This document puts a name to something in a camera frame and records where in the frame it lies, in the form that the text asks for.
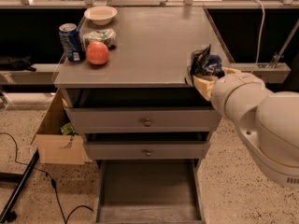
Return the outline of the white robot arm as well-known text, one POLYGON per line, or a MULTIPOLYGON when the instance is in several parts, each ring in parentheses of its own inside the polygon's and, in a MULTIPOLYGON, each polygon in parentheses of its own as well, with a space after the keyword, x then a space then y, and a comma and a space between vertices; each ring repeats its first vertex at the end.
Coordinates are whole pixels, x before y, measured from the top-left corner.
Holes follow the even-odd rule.
POLYGON ((232 68, 224 76, 191 77, 192 85, 230 120, 262 173, 299 188, 299 93, 272 92, 251 73, 232 68))

